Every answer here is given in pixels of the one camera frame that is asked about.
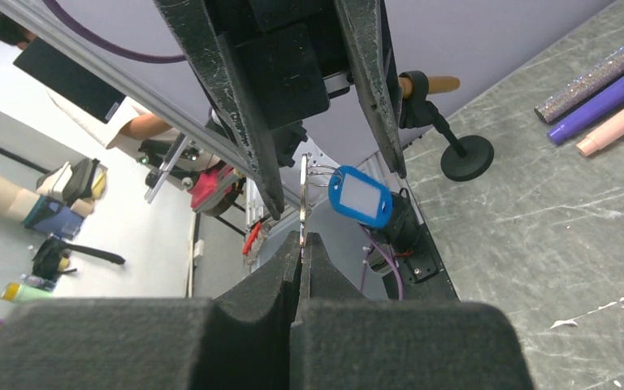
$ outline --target black magnetic base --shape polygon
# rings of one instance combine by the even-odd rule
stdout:
[[[467,154],[459,156],[453,146],[449,146],[441,156],[441,171],[453,181],[468,181],[482,175],[494,161],[494,146],[481,136],[460,138]]]

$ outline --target red clip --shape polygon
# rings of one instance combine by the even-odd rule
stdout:
[[[406,251],[405,251],[405,252],[403,252],[403,253],[399,253],[399,254],[397,254],[397,255],[396,255],[396,257],[397,257],[397,258],[408,258],[408,257],[412,256],[412,255],[413,255],[413,253],[414,253],[414,252],[413,252],[413,250],[412,250],[412,249],[408,249],[408,250],[406,250]]]
[[[255,240],[257,240],[257,236],[259,235],[259,231],[261,229],[262,229],[262,223],[257,222],[257,224],[254,225],[252,232],[249,234],[248,239],[245,241],[245,246],[243,246],[244,256],[247,256],[249,254],[249,251],[252,249],[252,244],[254,243]]]

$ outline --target blue key tag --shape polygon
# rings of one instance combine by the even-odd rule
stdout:
[[[386,226],[393,210],[391,191],[355,167],[344,165],[337,172],[329,180],[334,211],[372,228]]]

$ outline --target black clamp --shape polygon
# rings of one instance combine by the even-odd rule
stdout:
[[[295,165],[293,155],[302,142],[307,142],[307,130],[302,127],[302,122],[291,123],[282,128],[271,130],[274,138],[276,161],[279,167],[292,168]]]
[[[409,79],[413,92],[403,100],[400,128],[423,128],[433,125],[443,135],[450,146],[441,156],[441,171],[453,181],[472,180],[482,175],[494,160],[492,143],[482,136],[456,138],[449,122],[439,112],[434,103],[427,101],[429,80],[421,71],[407,71],[400,77]]]

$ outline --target black handle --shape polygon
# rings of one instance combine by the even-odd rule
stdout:
[[[105,250],[95,248],[89,248],[88,246],[68,244],[67,242],[64,244],[66,245],[66,248],[75,252],[80,252],[81,254],[88,254],[90,256],[94,256],[95,258],[103,258],[108,262],[113,262],[114,264],[118,265],[122,265],[125,263],[125,259],[120,257],[116,253],[106,252]]]

